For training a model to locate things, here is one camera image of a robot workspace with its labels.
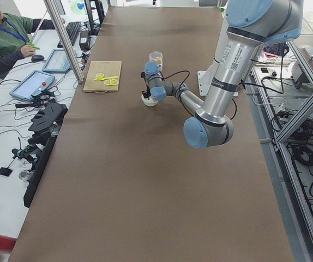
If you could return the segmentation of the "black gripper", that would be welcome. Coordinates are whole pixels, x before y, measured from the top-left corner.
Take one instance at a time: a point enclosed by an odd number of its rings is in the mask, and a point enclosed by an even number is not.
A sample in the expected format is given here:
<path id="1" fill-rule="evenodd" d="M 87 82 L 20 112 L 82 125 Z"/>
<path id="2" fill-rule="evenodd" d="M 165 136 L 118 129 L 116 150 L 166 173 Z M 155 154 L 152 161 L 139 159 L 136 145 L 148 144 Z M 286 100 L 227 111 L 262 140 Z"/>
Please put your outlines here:
<path id="1" fill-rule="evenodd" d="M 142 96 L 144 97 L 144 99 L 148 99 L 150 97 L 150 91 L 149 90 L 145 90 L 142 91 Z"/>

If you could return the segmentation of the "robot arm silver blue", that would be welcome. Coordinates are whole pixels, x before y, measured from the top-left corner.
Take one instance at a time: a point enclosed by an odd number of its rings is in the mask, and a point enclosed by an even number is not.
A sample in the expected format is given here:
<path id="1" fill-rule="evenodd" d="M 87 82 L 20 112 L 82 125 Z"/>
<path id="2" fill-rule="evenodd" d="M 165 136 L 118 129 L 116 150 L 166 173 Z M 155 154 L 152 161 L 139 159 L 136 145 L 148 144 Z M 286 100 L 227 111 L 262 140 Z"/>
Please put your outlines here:
<path id="1" fill-rule="evenodd" d="M 151 61 L 141 74 L 146 84 L 141 94 L 143 103 L 154 106 L 167 96 L 174 96 L 192 115 L 183 126 L 190 146 L 206 148 L 227 143 L 234 127 L 225 112 L 255 49 L 298 38 L 302 19 L 303 1 L 229 1 L 225 27 L 220 33 L 224 50 L 205 100 L 183 82 L 165 81 L 157 63 Z"/>

